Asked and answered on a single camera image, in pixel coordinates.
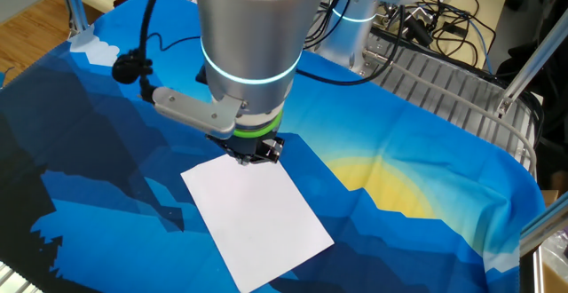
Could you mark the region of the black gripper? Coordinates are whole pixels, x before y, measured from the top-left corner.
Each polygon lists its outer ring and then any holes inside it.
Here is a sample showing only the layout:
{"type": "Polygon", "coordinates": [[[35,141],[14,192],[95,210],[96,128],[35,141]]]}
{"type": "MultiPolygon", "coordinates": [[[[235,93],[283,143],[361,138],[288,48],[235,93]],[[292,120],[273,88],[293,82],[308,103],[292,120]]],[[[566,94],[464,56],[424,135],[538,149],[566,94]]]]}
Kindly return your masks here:
{"type": "Polygon", "coordinates": [[[235,158],[238,164],[246,166],[250,162],[262,162],[264,158],[269,162],[277,162],[280,159],[285,140],[281,138],[266,139],[262,141],[262,155],[257,154],[257,148],[261,143],[258,138],[246,139],[232,136],[229,139],[218,139],[207,135],[206,138],[214,142],[228,155],[235,158]]]}

